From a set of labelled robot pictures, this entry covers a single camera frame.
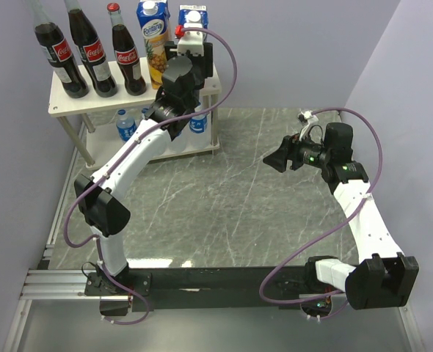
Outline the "cola bottle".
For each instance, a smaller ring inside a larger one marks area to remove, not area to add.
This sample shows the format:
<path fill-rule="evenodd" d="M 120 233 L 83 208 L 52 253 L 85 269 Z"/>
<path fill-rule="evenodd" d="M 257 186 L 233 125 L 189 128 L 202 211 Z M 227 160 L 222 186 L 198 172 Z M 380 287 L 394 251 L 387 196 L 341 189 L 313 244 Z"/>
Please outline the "cola bottle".
<path fill-rule="evenodd" d="M 25 4 L 32 16 L 37 41 L 64 91 L 71 98 L 84 97 L 89 88 L 62 30 L 51 20 L 40 1 L 25 1 Z"/>
<path fill-rule="evenodd" d="M 142 76 L 139 54 L 134 40 L 124 24 L 120 5 L 116 2 L 107 4 L 112 25 L 112 45 L 118 67 L 124 78 L 125 90 L 129 95 L 138 96 L 146 91 Z"/>
<path fill-rule="evenodd" d="M 71 37 L 91 78 L 92 86 L 98 96 L 110 98 L 117 93 L 117 85 L 98 33 L 77 0 L 65 0 L 64 3 Z"/>

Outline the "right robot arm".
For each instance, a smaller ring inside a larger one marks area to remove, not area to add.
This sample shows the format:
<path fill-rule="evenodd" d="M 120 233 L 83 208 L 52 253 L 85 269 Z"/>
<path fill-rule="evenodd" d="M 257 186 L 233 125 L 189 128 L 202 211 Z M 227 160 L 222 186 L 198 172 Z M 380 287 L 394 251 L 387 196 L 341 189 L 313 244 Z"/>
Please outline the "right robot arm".
<path fill-rule="evenodd" d="M 330 285 L 346 294 L 353 309 L 403 307 L 419 272 L 418 261 L 406 256 L 393 240 L 371 195 L 363 165 L 353 160 L 353 129 L 342 122 L 327 125 L 324 140 L 314 142 L 309 130 L 285 136 L 263 162 L 285 172 L 304 165 L 321 176 L 342 208 L 353 234 L 358 265 L 334 257 L 317 259 L 304 274 L 305 287 L 314 293 Z"/>

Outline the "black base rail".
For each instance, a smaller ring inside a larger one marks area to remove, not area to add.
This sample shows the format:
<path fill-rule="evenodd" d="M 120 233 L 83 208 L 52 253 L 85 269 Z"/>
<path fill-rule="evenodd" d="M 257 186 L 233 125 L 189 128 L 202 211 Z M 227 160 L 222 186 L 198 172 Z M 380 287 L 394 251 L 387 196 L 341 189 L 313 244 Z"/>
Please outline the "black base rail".
<path fill-rule="evenodd" d="M 84 294 L 99 297 L 107 315 L 155 309 L 266 307 L 259 288 L 270 267 L 129 268 L 115 286 L 101 271 L 87 275 Z"/>

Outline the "grape juice carton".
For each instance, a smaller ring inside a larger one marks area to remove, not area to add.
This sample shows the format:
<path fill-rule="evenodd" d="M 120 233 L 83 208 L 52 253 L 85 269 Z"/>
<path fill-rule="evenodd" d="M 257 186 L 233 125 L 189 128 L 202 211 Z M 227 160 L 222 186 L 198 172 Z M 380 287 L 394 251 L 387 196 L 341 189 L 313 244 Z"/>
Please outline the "grape juice carton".
<path fill-rule="evenodd" d="M 183 36 L 182 28 L 187 23 L 200 24 L 204 29 L 208 28 L 208 11 L 205 5 L 181 5 L 178 13 L 178 25 L 176 26 L 175 36 L 180 40 Z"/>

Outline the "white two-tier shelf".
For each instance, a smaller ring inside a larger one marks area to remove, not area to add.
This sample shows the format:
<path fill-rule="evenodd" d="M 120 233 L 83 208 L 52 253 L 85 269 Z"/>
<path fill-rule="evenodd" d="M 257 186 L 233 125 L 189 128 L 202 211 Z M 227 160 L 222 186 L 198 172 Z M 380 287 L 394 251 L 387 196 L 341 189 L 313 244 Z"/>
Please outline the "white two-tier shelf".
<path fill-rule="evenodd" d="M 84 158 L 88 169 L 100 169 L 123 146 L 115 122 L 110 121 L 103 126 L 97 126 L 90 121 L 90 115 L 104 113 L 114 117 L 118 109 L 141 109 L 148 107 L 154 101 L 157 91 L 151 86 L 146 58 L 140 59 L 140 67 L 147 84 L 147 90 L 139 96 L 129 95 L 126 92 L 122 73 L 115 61 L 109 62 L 109 68 L 116 79 L 118 92 L 110 98 L 100 97 L 94 89 L 90 89 L 88 94 L 82 98 L 71 98 L 62 88 L 62 82 L 58 76 L 52 75 L 48 113 L 51 117 L 59 120 L 78 152 Z M 87 129 L 85 137 L 76 133 L 69 123 L 68 117 L 73 115 L 82 117 Z"/>

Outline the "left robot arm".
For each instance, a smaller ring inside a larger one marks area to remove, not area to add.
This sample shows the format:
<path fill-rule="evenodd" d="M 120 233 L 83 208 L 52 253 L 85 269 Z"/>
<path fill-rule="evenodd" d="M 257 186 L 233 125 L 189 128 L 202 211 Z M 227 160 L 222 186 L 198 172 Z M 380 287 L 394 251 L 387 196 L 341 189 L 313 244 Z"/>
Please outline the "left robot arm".
<path fill-rule="evenodd" d="M 113 295 L 133 284 L 123 247 L 123 230 L 131 213 L 122 200 L 149 161 L 169 147 L 191 118 L 200 115 L 200 90 L 214 74 L 212 43 L 185 47 L 168 42 L 165 49 L 170 58 L 163 83 L 136 132 L 102 168 L 74 182 L 72 209 L 79 209 L 92 231 L 89 239 L 96 243 L 99 256 L 97 275 Z"/>

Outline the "orange juice carton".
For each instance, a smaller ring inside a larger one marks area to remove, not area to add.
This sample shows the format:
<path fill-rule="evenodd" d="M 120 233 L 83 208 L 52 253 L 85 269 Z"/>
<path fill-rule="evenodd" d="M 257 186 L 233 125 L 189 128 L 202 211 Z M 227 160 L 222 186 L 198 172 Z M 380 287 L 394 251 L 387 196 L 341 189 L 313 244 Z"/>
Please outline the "orange juice carton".
<path fill-rule="evenodd" d="M 167 1 L 139 1 L 137 18 L 145 44 L 151 84 L 154 89 L 158 89 L 167 68 L 164 45 L 170 41 L 170 12 Z"/>

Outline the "water bottle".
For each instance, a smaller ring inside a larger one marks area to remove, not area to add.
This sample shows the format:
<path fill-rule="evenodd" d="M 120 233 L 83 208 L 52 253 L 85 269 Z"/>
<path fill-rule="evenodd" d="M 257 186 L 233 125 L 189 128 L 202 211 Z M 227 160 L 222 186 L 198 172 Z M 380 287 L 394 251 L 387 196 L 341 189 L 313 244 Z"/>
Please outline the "water bottle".
<path fill-rule="evenodd" d="M 148 115 L 147 115 L 148 110 L 149 110 L 149 108 L 142 108 L 142 110 L 141 110 L 141 119 L 142 120 L 148 119 Z"/>
<path fill-rule="evenodd" d="M 170 143 L 169 151 L 171 153 L 182 153 L 186 149 L 186 137 L 181 131 Z"/>
<path fill-rule="evenodd" d="M 210 130 L 208 126 L 208 115 L 199 114 L 189 121 L 189 143 L 193 148 L 201 150 L 210 143 Z"/>
<path fill-rule="evenodd" d="M 127 142 L 137 130 L 136 120 L 125 109 L 117 111 L 116 128 L 120 139 Z"/>

